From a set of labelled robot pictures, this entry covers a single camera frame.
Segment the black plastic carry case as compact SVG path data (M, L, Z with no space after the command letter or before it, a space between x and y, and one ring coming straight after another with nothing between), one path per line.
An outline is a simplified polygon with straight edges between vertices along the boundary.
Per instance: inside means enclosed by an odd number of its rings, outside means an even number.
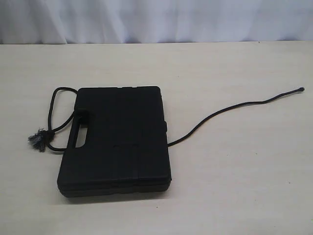
M160 88L81 88L57 185L67 197L162 192L171 183Z

